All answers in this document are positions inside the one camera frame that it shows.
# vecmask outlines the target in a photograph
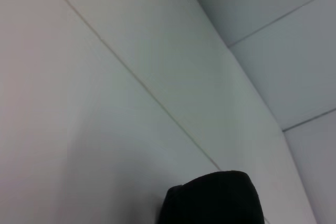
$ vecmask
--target ceiling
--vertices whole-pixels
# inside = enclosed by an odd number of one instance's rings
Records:
[[[336,0],[198,0],[283,130],[336,108]]]

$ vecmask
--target dark fabric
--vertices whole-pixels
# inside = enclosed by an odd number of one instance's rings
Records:
[[[265,224],[259,197],[242,172],[217,172],[168,190],[158,224]]]

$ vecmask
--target black object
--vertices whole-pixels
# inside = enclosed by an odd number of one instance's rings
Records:
[[[158,224],[265,224],[257,191],[243,172],[208,174],[168,190]]]

